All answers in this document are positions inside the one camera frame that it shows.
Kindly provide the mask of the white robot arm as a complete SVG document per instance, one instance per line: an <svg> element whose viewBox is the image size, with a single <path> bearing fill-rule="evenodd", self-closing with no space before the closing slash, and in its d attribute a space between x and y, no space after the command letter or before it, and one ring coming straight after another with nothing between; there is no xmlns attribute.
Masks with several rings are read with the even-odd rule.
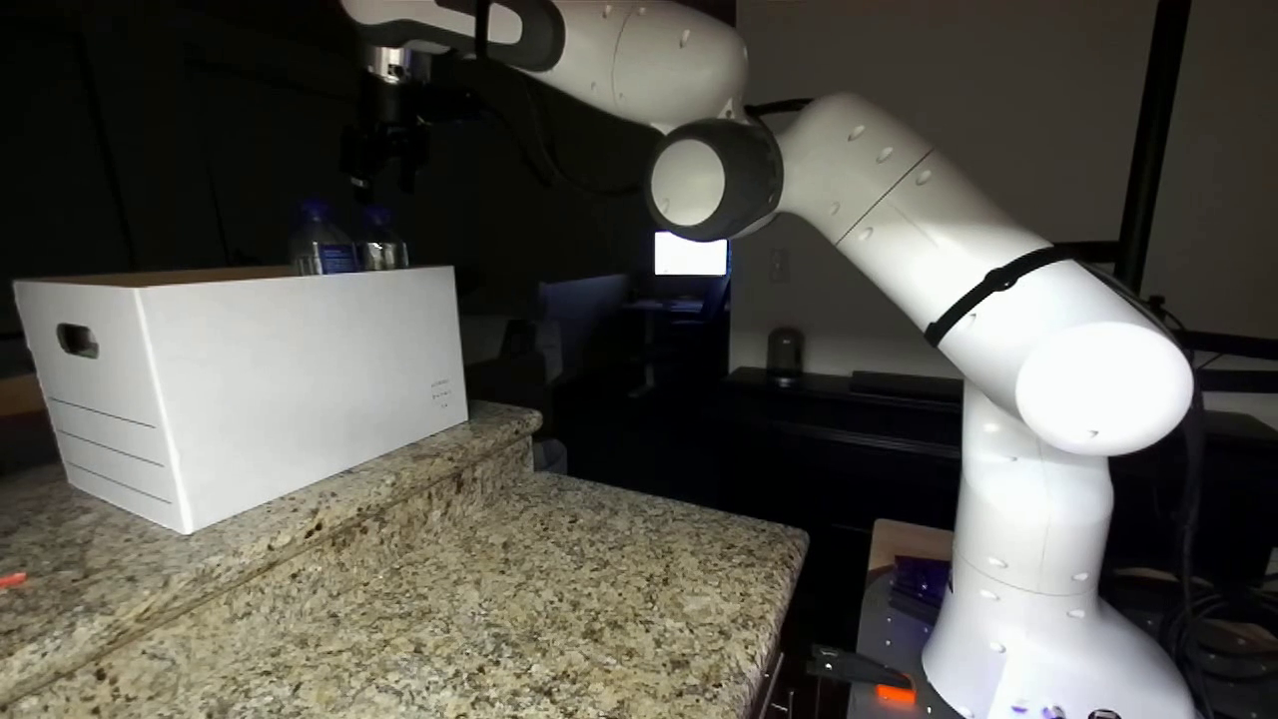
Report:
<svg viewBox="0 0 1278 719"><path fill-rule="evenodd" d="M808 218L963 374L955 560L924 677L957 719L1197 719L1176 657L1110 604L1110 464L1189 411L1180 344L1113 282L1020 226L875 103L836 91L770 131L743 37L682 0L341 0L364 73L497 59L658 134L653 218L739 238Z"/></svg>

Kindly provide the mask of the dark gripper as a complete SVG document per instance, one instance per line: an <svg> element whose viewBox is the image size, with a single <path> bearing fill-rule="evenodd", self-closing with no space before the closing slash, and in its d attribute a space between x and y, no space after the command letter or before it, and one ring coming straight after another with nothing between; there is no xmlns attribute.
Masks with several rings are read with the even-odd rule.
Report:
<svg viewBox="0 0 1278 719"><path fill-rule="evenodd" d="M384 175L410 191L422 157L426 121L417 51L369 42L360 51L357 121L348 129L348 180L357 196L370 200Z"/></svg>

